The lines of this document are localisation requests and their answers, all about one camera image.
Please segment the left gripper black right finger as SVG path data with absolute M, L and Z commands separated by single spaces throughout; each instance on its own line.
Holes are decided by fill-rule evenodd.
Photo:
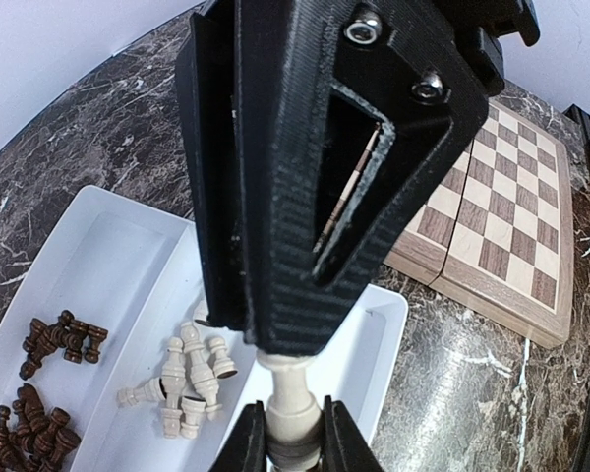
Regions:
M 322 470 L 381 472 L 382 468 L 342 401 L 324 398 Z

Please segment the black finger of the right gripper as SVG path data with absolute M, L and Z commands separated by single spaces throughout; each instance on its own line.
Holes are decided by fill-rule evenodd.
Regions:
M 241 160 L 237 152 L 237 46 L 253 1 L 207 1 L 189 19 L 175 65 L 183 145 L 201 256 L 207 322 L 253 329 L 247 291 Z
M 483 125 L 488 97 L 436 1 L 253 1 L 237 46 L 247 338 L 315 355 Z

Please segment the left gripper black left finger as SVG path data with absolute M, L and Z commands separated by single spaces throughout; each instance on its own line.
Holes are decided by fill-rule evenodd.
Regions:
M 260 401 L 241 411 L 210 472 L 266 472 L 266 419 Z

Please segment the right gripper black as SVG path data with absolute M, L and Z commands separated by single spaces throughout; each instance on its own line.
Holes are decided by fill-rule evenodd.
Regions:
M 531 1 L 436 1 L 434 5 L 451 25 L 458 53 L 488 96 L 504 89 L 500 38 L 517 33 L 528 47 L 540 39 Z

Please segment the white chess piece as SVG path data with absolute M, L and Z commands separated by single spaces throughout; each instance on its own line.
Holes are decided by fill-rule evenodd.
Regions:
M 322 411 L 306 377 L 315 359 L 260 351 L 257 360 L 272 376 L 265 408 L 269 459 L 281 471 L 315 468 L 321 458 Z

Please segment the white plastic divided tray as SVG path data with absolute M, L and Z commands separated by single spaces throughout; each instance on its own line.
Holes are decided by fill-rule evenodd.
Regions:
M 30 321 L 53 324 L 63 310 L 109 335 L 97 364 L 48 356 L 32 377 L 43 404 L 60 407 L 82 441 L 68 471 L 207 471 L 247 404 L 267 401 L 272 382 L 240 333 L 219 329 L 238 374 L 220 384 L 222 416 L 193 440 L 166 439 L 154 403 L 121 407 L 117 392 L 157 376 L 166 344 L 203 295 L 195 226 L 95 186 L 64 212 L 0 324 L 0 405 L 22 385 Z M 408 307 L 399 294 L 367 287 L 311 365 L 317 401 L 342 401 L 368 446 L 379 421 Z

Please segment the wooden chess board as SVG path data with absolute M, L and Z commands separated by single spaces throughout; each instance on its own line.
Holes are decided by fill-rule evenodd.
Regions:
M 565 343 L 574 243 L 564 144 L 492 102 L 385 262 L 545 348 Z

